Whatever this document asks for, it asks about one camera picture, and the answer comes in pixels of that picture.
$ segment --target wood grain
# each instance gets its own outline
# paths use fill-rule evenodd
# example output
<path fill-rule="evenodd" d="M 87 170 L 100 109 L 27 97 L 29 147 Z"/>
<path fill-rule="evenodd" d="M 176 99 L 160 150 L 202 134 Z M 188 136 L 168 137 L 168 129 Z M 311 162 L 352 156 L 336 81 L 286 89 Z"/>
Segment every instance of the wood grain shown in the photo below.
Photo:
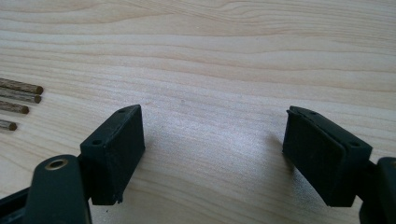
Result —
<path fill-rule="evenodd" d="M 282 156 L 286 110 L 395 157 L 395 75 L 389 0 L 0 1 L 0 77 L 46 89 L 0 133 L 0 196 L 141 104 L 147 151 L 94 223 L 359 223 L 359 199 L 327 207 Z"/>

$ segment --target small hole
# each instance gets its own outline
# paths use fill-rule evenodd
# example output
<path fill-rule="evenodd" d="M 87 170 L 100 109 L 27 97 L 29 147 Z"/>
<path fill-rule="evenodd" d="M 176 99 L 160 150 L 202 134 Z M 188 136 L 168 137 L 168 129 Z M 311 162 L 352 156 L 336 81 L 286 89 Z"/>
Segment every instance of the small hole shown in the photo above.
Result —
<path fill-rule="evenodd" d="M 92 144 L 93 145 L 101 145 L 102 144 L 102 141 L 101 140 L 94 140 L 93 142 L 92 142 Z"/>
<path fill-rule="evenodd" d="M 52 163 L 49 164 L 50 168 L 57 168 L 60 167 L 64 164 L 64 161 L 53 161 Z"/>
<path fill-rule="evenodd" d="M 357 142 L 350 142 L 349 144 L 350 144 L 351 146 L 353 146 L 353 147 L 359 147 L 359 146 L 360 146 L 360 144 L 357 143 Z"/>
<path fill-rule="evenodd" d="M 53 170 L 58 170 L 61 169 L 62 167 L 66 166 L 68 161 L 66 159 L 60 159 L 56 161 L 52 161 L 46 165 L 46 169 L 53 171 Z"/>

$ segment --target black clamp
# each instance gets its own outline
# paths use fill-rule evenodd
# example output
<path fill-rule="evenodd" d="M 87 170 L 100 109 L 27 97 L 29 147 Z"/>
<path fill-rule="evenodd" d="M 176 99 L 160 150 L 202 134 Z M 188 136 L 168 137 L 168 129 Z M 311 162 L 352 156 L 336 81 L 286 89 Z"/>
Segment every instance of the black clamp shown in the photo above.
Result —
<path fill-rule="evenodd" d="M 396 223 L 396 159 L 369 161 L 372 147 L 319 113 L 291 106 L 283 153 L 329 206 L 363 200 L 362 224 Z"/>
<path fill-rule="evenodd" d="M 0 201 L 0 223 L 92 223 L 95 205 L 122 202 L 122 193 L 145 151 L 142 111 L 116 111 L 81 145 L 78 157 L 41 162 L 32 185 Z"/>

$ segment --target metal screw hole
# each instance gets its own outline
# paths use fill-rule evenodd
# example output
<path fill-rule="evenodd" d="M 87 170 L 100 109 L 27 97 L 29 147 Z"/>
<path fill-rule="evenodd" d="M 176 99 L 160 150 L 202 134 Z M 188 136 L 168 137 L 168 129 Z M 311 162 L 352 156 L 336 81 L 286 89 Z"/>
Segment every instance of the metal screw hole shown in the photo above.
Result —
<path fill-rule="evenodd" d="M 69 161 L 66 159 L 59 159 L 56 161 L 52 161 L 46 165 L 46 170 L 49 170 L 49 171 L 59 170 L 62 167 L 66 166 L 67 163 L 69 163 Z"/>

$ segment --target wooden stick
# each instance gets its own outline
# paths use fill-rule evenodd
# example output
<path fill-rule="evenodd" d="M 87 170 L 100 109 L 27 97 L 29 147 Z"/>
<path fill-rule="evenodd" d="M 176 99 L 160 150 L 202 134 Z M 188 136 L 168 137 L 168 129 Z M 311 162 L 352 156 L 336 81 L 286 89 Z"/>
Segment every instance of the wooden stick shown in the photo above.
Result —
<path fill-rule="evenodd" d="M 18 126 L 15 122 L 0 119 L 0 129 L 15 131 L 17 128 Z"/>
<path fill-rule="evenodd" d="M 6 110 L 10 112 L 20 113 L 20 114 L 28 114 L 29 107 L 26 105 L 17 105 L 9 102 L 0 101 L 0 110 Z"/>
<path fill-rule="evenodd" d="M 25 91 L 14 91 L 6 88 L 0 88 L 0 96 L 36 104 L 41 101 L 41 96 L 39 95 Z"/>
<path fill-rule="evenodd" d="M 0 78 L 0 87 L 12 89 L 15 91 L 26 91 L 34 94 L 43 93 L 43 88 L 36 85 L 31 85 L 23 82 L 13 81 L 5 78 Z"/>

